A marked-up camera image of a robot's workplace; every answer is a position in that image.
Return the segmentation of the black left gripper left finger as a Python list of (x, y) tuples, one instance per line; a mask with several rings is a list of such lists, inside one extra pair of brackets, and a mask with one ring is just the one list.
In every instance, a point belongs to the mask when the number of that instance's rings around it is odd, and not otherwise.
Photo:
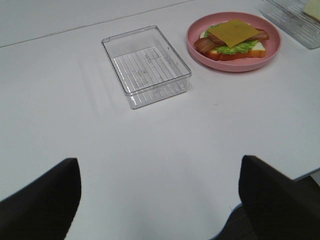
[(76, 158), (62, 160), (0, 202), (2, 240), (63, 240), (82, 195)]

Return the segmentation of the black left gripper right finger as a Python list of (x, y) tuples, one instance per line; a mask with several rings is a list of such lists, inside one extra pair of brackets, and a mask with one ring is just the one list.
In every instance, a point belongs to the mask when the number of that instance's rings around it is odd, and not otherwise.
[(253, 155), (242, 158), (238, 193), (259, 240), (318, 240), (320, 194)]

